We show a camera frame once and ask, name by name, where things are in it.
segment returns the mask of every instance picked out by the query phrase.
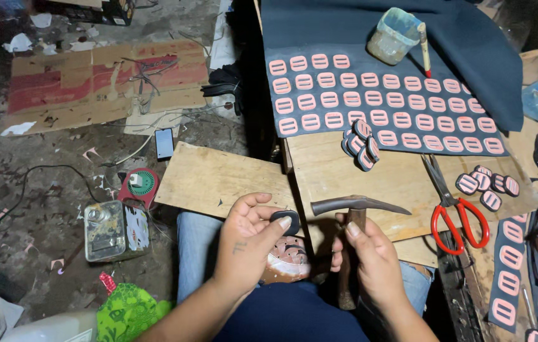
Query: finger tattoo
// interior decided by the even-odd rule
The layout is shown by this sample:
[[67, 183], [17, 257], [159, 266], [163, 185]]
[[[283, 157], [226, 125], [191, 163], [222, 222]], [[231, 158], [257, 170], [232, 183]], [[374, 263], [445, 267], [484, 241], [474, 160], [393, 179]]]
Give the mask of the finger tattoo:
[[235, 246], [233, 247], [233, 254], [235, 254], [236, 251], [245, 251], [246, 249], [244, 247], [247, 245], [247, 242], [235, 242]]

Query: hand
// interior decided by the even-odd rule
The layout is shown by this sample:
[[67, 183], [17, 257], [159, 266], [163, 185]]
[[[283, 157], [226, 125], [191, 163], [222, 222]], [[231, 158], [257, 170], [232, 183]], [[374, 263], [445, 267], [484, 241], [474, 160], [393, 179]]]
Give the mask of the hand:
[[254, 289], [262, 276], [269, 252], [290, 227], [292, 218], [269, 223], [283, 209], [258, 206], [271, 200], [270, 193], [249, 193], [236, 200], [220, 231], [218, 259], [213, 279], [237, 298]]
[[[347, 222], [346, 214], [337, 213], [335, 217], [341, 225]], [[349, 244], [355, 248], [359, 258], [358, 279], [365, 290], [365, 293], [361, 294], [370, 296], [363, 299], [372, 300], [384, 314], [393, 311], [394, 308], [409, 306], [398, 253], [379, 226], [366, 218], [365, 232], [362, 232], [354, 222], [350, 222], [345, 229], [345, 236]], [[330, 271], [341, 270], [342, 250], [341, 239], [335, 237]]]

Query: fingernail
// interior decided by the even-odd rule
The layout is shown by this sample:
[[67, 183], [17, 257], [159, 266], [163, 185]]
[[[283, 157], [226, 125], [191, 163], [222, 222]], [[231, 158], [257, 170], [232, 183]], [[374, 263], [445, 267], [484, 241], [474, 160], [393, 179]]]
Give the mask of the fingernail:
[[358, 225], [356, 225], [353, 221], [347, 224], [347, 230], [349, 231], [349, 234], [351, 234], [351, 236], [353, 237], [358, 236], [358, 234], [361, 232]]
[[277, 219], [277, 223], [282, 227], [283, 230], [290, 228], [292, 224], [292, 218], [290, 216], [284, 216], [280, 219]]

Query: jeans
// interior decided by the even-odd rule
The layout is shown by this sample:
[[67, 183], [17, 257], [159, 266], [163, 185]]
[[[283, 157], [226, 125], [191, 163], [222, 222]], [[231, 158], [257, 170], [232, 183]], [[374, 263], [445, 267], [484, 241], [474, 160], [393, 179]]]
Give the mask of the jeans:
[[[218, 251], [218, 234], [223, 221], [184, 211], [178, 215], [177, 223], [180, 257], [177, 303], [180, 304], [212, 276]], [[404, 262], [400, 262], [400, 268], [406, 296], [417, 313], [423, 316], [435, 268], [426, 267], [432, 274], [430, 278]]]

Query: smartphone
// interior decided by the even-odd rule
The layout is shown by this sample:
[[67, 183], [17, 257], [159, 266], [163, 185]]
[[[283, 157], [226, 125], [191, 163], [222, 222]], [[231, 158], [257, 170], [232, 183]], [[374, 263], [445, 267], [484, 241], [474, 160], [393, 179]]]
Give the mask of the smartphone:
[[155, 131], [155, 145], [157, 146], [157, 159], [163, 160], [174, 155], [174, 138], [172, 129]]

